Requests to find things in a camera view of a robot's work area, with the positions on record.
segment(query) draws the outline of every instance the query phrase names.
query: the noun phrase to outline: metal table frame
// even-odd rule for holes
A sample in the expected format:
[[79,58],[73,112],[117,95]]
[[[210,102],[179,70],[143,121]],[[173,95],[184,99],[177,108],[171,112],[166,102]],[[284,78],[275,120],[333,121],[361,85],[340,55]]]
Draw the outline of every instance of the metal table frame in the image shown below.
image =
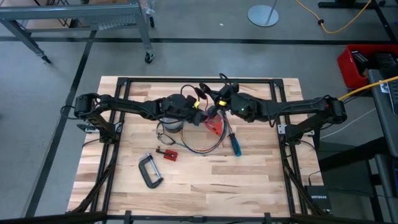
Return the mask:
[[12,32],[17,39],[24,43],[33,53],[48,63],[51,61],[44,54],[31,33],[22,28],[17,20],[23,19],[64,19],[76,17],[100,17],[133,15],[139,29],[142,43],[146,51],[146,62],[153,59],[147,24],[137,0],[130,0],[129,4],[99,4],[99,5],[64,5],[64,6],[34,6],[34,7],[0,7],[0,22]]
[[[282,102],[287,101],[285,90],[284,90],[284,82],[282,79],[231,79],[232,82],[239,82],[239,83],[263,83],[265,85],[270,86],[271,91],[271,98],[274,101],[277,101],[277,91],[279,89],[280,98]],[[118,78],[115,90],[115,97],[119,97],[123,95],[123,98],[128,98],[131,84],[135,82],[205,82],[205,83],[218,83],[220,82],[218,79],[214,78],[126,78],[121,77]],[[122,87],[125,86],[124,93],[121,92]],[[124,121],[125,113],[120,113],[119,115],[119,123]],[[111,115],[109,117],[110,122],[115,122],[116,112],[111,111]],[[290,124],[289,116],[284,116],[285,123]],[[280,124],[280,118],[277,118],[276,124]],[[116,161],[118,158],[119,152],[119,142],[120,139],[114,144],[113,152],[111,155],[111,159],[109,164],[106,166],[107,155],[109,151],[109,144],[104,144],[103,152],[100,159],[100,164],[98,166],[98,173],[96,179],[96,185],[93,187],[95,190],[95,196],[90,199],[91,208],[89,212],[85,212],[84,210],[79,212],[68,212],[63,215],[51,215],[51,216],[44,216],[44,217],[34,217],[35,210],[37,208],[37,204],[39,200],[31,200],[29,207],[33,208],[29,211],[29,214],[25,216],[25,218],[20,219],[12,219],[12,220],[4,220],[4,223],[59,223],[60,221],[69,223],[83,223],[83,222],[97,222],[103,221],[106,223],[107,220],[124,220],[125,224],[132,224],[136,220],[153,220],[153,221],[180,221],[180,222],[193,222],[193,223],[205,223],[205,222],[261,222],[261,223],[350,223],[350,224],[362,224],[362,223],[378,223],[373,221],[366,221],[366,220],[355,220],[349,218],[338,218],[329,215],[317,215],[315,205],[312,203],[309,194],[305,191],[300,175],[300,167],[299,162],[297,159],[297,152],[294,146],[286,146],[284,144],[284,134],[278,133],[278,141],[279,141],[279,149],[281,154],[281,163],[282,168],[284,170],[284,182],[285,182],[285,189],[287,194],[287,202],[290,212],[290,217],[281,217],[281,218],[273,218],[271,217],[270,213],[264,213],[263,217],[207,217],[207,216],[154,216],[154,215],[132,215],[134,211],[126,211],[124,215],[108,215],[108,207],[109,201],[111,198],[111,189],[113,184],[114,178],[114,168],[116,167]],[[286,148],[290,149],[291,158],[292,158],[292,165],[293,169],[290,167]],[[46,169],[42,169],[42,172],[47,172],[51,168],[46,167]],[[96,206],[98,203],[99,197],[99,189],[104,183],[104,175],[108,180],[104,192],[104,200],[103,206],[101,211],[97,211]],[[295,203],[292,191],[291,182],[294,183],[298,190],[299,196],[299,204],[301,213],[295,210]],[[36,186],[36,189],[40,188],[39,190],[43,191],[44,185]],[[307,206],[312,211],[312,214],[316,215],[309,215],[307,211]]]

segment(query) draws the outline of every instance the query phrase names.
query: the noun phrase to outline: gray table leg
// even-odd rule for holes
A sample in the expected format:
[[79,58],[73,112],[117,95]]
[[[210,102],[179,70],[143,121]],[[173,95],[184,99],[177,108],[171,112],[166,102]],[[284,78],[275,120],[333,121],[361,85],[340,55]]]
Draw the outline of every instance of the gray table leg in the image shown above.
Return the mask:
[[139,33],[141,35],[142,43],[144,44],[146,55],[145,55],[145,62],[151,63],[154,58],[154,53],[152,49],[152,45],[150,44],[149,33],[147,29],[147,25],[143,18],[142,14],[135,14],[134,18],[136,20]]
[[26,45],[31,51],[33,51],[37,56],[41,59],[45,60],[47,63],[51,63],[51,61],[44,54],[44,51],[40,49],[40,47],[36,44],[36,42],[30,37],[30,35],[22,30],[17,21],[7,21],[1,20],[1,24],[6,27],[10,32],[12,32],[15,37],[17,37],[22,43]]

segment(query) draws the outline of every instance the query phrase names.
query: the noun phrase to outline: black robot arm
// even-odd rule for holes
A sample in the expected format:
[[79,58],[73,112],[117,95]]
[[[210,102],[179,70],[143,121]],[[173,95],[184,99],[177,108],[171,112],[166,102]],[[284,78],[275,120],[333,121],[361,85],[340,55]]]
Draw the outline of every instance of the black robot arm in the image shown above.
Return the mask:
[[109,95],[89,93],[78,96],[75,102],[74,115],[91,123],[99,130],[99,141],[115,143],[119,139],[117,126],[105,121],[101,113],[108,110],[139,114],[151,121],[161,118],[172,118],[199,125],[206,119],[202,110],[195,108],[197,100],[192,96],[184,97],[173,94],[166,98],[138,102],[114,98]]
[[[225,80],[224,75],[220,74],[220,77]],[[247,93],[238,93],[239,85],[237,83],[225,82],[225,86],[219,91],[211,90],[204,83],[200,84],[200,88],[215,103],[208,110],[210,118],[214,117],[218,110],[228,110],[248,123],[268,121],[273,127],[275,122],[272,120],[279,116],[315,114],[299,124],[289,124],[280,128],[278,133],[284,134],[285,142],[289,145],[300,144],[303,134],[314,130],[315,149],[318,149],[321,127],[324,124],[341,124],[347,120],[343,102],[330,96],[278,103],[256,98]]]
[[138,102],[114,98],[109,95],[89,93],[76,98],[75,116],[91,123],[99,130],[100,142],[114,143],[119,139],[115,124],[105,121],[101,113],[108,110],[121,111],[141,115],[144,119],[152,121],[161,118],[173,118],[177,121],[186,121],[199,125],[209,118],[214,118],[219,110],[230,111],[248,123],[253,121],[268,121],[283,115],[315,114],[299,124],[290,124],[282,128],[287,144],[300,144],[303,134],[315,131],[315,148],[319,145],[319,132],[324,124],[340,124],[347,119],[343,102],[330,96],[312,100],[275,102],[263,100],[246,93],[238,93],[237,83],[226,83],[219,91],[211,90],[204,83],[195,92],[198,98],[206,99],[207,96],[214,101],[207,113],[197,108],[197,99],[188,95],[173,94],[165,98]]

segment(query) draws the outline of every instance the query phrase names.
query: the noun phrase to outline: red object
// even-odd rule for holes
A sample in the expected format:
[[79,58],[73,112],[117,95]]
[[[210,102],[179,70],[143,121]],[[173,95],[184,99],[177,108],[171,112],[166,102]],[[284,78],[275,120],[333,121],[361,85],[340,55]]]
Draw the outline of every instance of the red object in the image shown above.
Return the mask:
[[177,152],[166,149],[166,153],[169,155],[164,155],[163,158],[170,159],[171,161],[175,161],[177,159],[177,156],[178,156]]
[[368,84],[368,78],[362,77],[356,68],[352,51],[357,50],[368,60],[376,52],[390,52],[398,55],[398,45],[393,44],[349,44],[344,52],[337,58],[338,66],[343,75],[344,82],[348,88],[361,88]]
[[221,137],[223,133],[223,121],[219,115],[216,115],[213,119],[206,119],[205,126]]

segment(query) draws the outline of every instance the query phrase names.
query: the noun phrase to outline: gray floor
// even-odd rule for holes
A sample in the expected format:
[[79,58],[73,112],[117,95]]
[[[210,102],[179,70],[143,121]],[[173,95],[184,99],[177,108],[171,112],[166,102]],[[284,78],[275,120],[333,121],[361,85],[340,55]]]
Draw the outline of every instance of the gray floor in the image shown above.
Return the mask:
[[[158,1],[158,27],[151,37],[313,39],[313,40],[388,40],[374,11],[366,11],[357,22],[338,35],[327,35],[317,20],[293,0],[279,1],[280,21],[270,28],[252,25],[247,10],[271,0],[170,0]],[[303,1],[322,15],[330,30],[341,27],[356,10],[318,9],[317,1]],[[398,35],[397,9],[384,8]],[[0,35],[11,35],[0,27]],[[83,36],[87,32],[39,33],[34,36]],[[109,30],[99,37],[137,37],[136,30]],[[0,42],[0,218],[19,217],[37,177],[49,144],[59,109],[68,94],[84,43],[39,43],[53,61],[42,64],[20,42]],[[248,44],[153,44],[156,58],[144,63],[142,44],[95,43],[81,80],[78,95],[96,91],[103,75],[176,75],[229,77],[297,77],[304,98],[329,94],[340,96],[346,88],[336,58],[343,46],[248,45]],[[372,99],[359,98],[346,106],[348,122],[374,108]],[[367,115],[325,142],[359,145],[382,135],[375,112]],[[63,213],[72,190],[84,134],[76,122],[68,121],[57,152],[49,181],[37,211],[38,215]],[[340,129],[336,125],[322,135]],[[364,164],[334,170],[323,175],[334,189],[356,189],[371,193],[366,187]],[[353,182],[350,175],[360,173],[363,182]],[[372,219],[367,197],[330,192],[333,211],[341,217]]]

